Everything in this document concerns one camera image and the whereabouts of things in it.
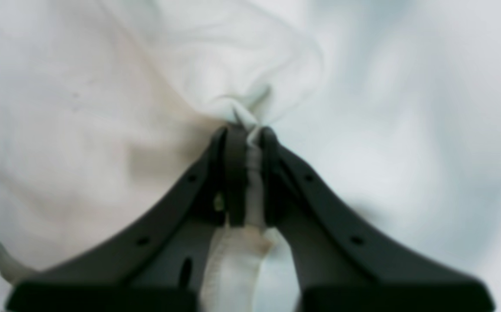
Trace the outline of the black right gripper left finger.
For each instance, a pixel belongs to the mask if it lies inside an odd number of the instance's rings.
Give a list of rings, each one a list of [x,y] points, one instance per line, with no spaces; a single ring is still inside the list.
[[[247,132],[224,126],[142,217],[93,249],[23,279],[9,312],[197,312],[211,239],[245,218]]]

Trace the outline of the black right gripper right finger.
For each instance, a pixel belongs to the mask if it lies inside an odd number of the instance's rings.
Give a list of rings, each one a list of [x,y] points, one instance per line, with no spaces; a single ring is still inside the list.
[[[391,239],[261,130],[267,225],[290,244],[303,312],[492,312],[478,278]]]

